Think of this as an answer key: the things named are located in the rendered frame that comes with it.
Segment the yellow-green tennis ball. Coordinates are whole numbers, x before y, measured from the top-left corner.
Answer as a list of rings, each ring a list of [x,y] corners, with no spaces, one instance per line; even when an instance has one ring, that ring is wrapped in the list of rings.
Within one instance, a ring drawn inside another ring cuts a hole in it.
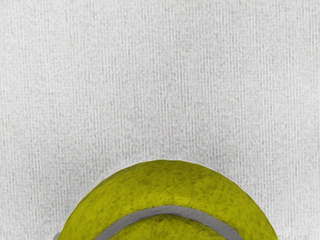
[[[205,166],[152,160],[98,183],[58,240],[279,240],[255,201]]]

